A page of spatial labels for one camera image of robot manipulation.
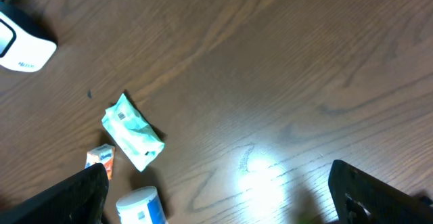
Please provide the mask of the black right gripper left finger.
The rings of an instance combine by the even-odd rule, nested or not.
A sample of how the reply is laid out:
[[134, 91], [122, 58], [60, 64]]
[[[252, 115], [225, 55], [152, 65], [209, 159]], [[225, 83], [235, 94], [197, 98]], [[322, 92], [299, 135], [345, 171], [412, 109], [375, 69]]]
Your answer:
[[2, 223], [100, 223], [109, 180], [103, 164], [91, 165], [1, 213]]

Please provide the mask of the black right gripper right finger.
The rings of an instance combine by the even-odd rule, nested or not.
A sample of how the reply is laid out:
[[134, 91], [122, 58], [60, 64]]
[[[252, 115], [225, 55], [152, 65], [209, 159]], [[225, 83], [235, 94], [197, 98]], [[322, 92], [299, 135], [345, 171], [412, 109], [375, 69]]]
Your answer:
[[432, 199], [409, 196], [343, 160], [333, 161], [328, 186], [340, 223], [432, 222]]

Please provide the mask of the orange Kleenex tissue pack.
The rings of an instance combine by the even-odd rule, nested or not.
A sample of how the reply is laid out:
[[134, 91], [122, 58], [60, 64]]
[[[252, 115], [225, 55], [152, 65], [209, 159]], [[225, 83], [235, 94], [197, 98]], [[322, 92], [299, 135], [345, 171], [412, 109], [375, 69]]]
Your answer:
[[87, 152], [85, 168], [91, 165], [101, 163], [104, 165], [108, 179], [112, 179], [115, 147], [109, 144], [103, 144]]

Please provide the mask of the white cotton swab tub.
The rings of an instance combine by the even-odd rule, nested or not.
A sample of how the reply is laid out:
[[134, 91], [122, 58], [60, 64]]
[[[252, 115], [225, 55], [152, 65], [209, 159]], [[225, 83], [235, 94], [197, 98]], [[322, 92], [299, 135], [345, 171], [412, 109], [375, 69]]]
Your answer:
[[136, 189], [116, 202], [122, 224], [168, 224], [154, 186]]

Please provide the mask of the mint green wipes pack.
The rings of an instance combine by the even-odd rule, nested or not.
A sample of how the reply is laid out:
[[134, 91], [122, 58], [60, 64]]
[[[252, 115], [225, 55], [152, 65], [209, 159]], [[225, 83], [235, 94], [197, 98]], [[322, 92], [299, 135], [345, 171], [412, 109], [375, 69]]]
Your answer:
[[155, 160], [165, 147], [165, 143], [125, 93], [113, 106], [105, 110], [101, 122], [139, 172]]

